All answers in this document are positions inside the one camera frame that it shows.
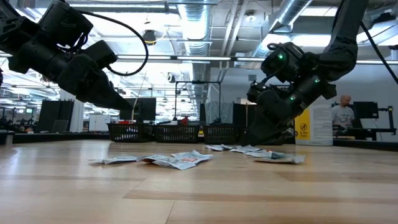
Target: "yellow poster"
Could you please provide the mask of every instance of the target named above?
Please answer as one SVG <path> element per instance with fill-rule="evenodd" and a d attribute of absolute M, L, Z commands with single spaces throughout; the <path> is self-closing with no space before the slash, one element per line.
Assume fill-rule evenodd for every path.
<path fill-rule="evenodd" d="M 295 136 L 298 140 L 311 139 L 311 117 L 310 110 L 304 112 L 295 119 Z"/>

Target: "white shirt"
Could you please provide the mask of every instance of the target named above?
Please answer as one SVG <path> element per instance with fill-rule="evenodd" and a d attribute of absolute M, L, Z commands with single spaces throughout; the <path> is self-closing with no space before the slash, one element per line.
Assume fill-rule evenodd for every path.
<path fill-rule="evenodd" d="M 354 111 L 348 106 L 342 107 L 337 105 L 332 107 L 331 117 L 333 125 L 340 125 L 343 128 L 353 127 L 353 120 L 355 119 Z"/>

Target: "wire basket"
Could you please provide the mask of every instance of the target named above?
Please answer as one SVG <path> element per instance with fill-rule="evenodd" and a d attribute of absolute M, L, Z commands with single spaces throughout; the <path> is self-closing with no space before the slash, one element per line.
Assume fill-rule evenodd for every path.
<path fill-rule="evenodd" d="M 203 134 L 205 144 L 235 144 L 242 135 L 241 128 L 234 125 L 204 126 Z"/>
<path fill-rule="evenodd" d="M 155 126 L 155 140 L 168 143 L 197 143 L 199 126 Z"/>
<path fill-rule="evenodd" d="M 111 141 L 147 142 L 153 140 L 153 126 L 148 124 L 108 124 Z"/>

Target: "wooden tabletop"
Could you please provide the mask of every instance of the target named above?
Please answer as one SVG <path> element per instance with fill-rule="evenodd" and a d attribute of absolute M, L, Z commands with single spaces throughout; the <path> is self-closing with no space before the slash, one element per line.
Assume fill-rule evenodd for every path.
<path fill-rule="evenodd" d="M 271 146 L 302 165 L 254 162 L 202 144 L 84 140 L 0 147 L 0 223 L 398 223 L 398 153 Z M 187 170 L 90 164 L 110 156 L 197 150 Z"/>

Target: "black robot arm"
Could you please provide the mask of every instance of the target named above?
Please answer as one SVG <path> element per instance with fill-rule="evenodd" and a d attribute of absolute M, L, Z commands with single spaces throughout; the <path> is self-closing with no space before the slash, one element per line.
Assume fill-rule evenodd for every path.
<path fill-rule="evenodd" d="M 368 0 L 343 0 L 338 8 L 329 45 L 321 54 L 304 53 L 291 42 L 269 44 L 273 52 L 263 61 L 263 81 L 251 83 L 248 99 L 257 103 L 252 125 L 244 135 L 243 145 L 256 145 L 278 138 L 292 120 L 317 98 L 336 96 L 336 86 L 329 82 L 346 75 L 356 65 L 356 37 L 368 6 Z M 266 86 L 276 77 L 291 83 L 287 90 Z"/>
<path fill-rule="evenodd" d="M 117 60 L 106 42 L 81 49 L 92 28 L 88 19 L 61 1 L 53 1 L 36 24 L 0 0 L 0 50 L 12 55 L 10 70 L 27 73 L 31 68 L 82 102 L 132 110 L 102 71 Z"/>

